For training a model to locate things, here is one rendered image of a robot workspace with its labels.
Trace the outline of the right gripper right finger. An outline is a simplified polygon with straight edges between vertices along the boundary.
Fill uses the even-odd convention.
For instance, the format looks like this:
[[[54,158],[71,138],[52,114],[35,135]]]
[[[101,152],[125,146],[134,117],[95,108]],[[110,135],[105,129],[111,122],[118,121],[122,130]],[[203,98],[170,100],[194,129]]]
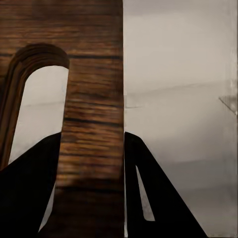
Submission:
[[[138,167],[155,221],[144,219]],[[124,133],[128,238],[208,238],[144,141]]]

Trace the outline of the cutting board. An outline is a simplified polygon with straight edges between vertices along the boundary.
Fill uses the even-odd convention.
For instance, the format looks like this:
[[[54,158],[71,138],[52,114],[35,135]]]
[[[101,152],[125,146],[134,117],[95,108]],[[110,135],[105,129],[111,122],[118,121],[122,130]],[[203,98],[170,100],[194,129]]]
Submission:
[[[25,82],[69,69],[52,212],[36,238],[124,238],[123,0],[0,0],[0,172]]]

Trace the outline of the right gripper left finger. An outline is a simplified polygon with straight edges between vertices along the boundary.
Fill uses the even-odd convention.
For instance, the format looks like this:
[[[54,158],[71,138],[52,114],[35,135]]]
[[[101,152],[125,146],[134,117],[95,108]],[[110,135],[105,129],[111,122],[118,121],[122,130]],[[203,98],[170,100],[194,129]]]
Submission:
[[[0,172],[0,238],[36,238],[55,186],[61,132]]]

